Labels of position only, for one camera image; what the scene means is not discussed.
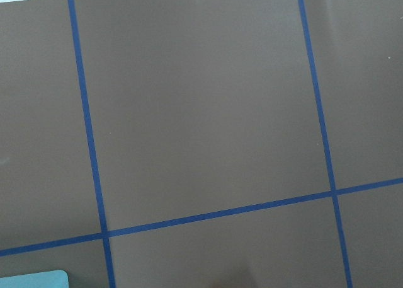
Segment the light blue block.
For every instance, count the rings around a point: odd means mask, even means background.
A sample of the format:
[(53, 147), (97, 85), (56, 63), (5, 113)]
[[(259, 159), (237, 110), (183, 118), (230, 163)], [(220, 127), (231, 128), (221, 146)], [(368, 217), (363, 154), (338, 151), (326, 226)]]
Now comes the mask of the light blue block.
[(69, 288), (68, 275), (63, 270), (14, 275), (1, 278), (1, 288)]

